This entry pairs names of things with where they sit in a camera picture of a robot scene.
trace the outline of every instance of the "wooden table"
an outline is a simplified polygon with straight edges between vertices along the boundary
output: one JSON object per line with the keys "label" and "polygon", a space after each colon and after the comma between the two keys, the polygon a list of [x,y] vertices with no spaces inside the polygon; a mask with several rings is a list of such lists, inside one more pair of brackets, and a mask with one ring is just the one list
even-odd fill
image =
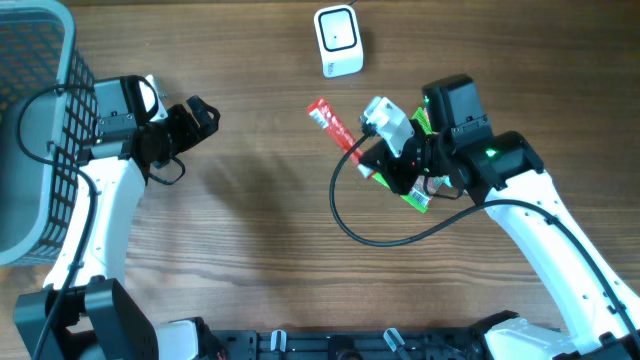
{"label": "wooden table", "polygon": [[[413,113],[422,85],[462,72],[476,80],[495,132],[529,140],[573,216],[640,290],[637,3],[363,0],[355,9],[365,67],[337,79],[322,76],[313,29],[325,5],[72,8],[98,77],[153,73],[168,104],[198,94],[222,113],[219,133],[181,156],[184,179],[150,183],[134,218],[126,283],[153,323],[203,316],[215,329],[418,329],[511,309],[564,327],[485,214],[393,249],[359,245],[331,216],[341,153],[306,106],[327,97],[358,133],[373,96]],[[345,221],[374,239],[415,234],[471,205],[436,200],[423,215],[351,165],[337,199]],[[1,359],[26,355],[13,305],[48,270],[0,270]]]}

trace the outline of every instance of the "brown wood surface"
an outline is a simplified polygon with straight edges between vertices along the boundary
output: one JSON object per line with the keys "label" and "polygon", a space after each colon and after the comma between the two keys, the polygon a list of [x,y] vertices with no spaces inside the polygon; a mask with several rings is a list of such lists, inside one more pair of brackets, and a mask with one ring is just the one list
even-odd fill
{"label": "brown wood surface", "polygon": [[[333,221],[327,194],[340,151],[306,106],[326,96],[357,132],[374,95],[413,113],[423,84],[461,72],[475,78],[495,132],[529,140],[585,232],[640,290],[638,3],[361,1],[365,67],[331,80],[312,22],[321,6],[72,9],[98,77],[153,73],[169,103],[198,94],[222,113],[219,133],[181,156],[184,179],[151,183],[134,218],[126,282],[153,323],[203,316],[215,329],[415,329],[511,309],[563,327],[486,214],[394,249],[361,246]],[[422,215],[346,169],[339,209],[371,238],[415,234],[471,205],[436,200]],[[25,356],[13,305],[48,269],[0,269],[1,359]]]}

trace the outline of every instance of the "white plastic casing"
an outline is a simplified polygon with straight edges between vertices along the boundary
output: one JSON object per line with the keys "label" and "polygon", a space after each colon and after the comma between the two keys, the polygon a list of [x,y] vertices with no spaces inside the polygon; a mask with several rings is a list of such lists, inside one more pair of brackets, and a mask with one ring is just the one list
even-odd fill
{"label": "white plastic casing", "polygon": [[353,8],[337,5],[320,9],[314,23],[324,76],[332,78],[360,71],[364,53]]}

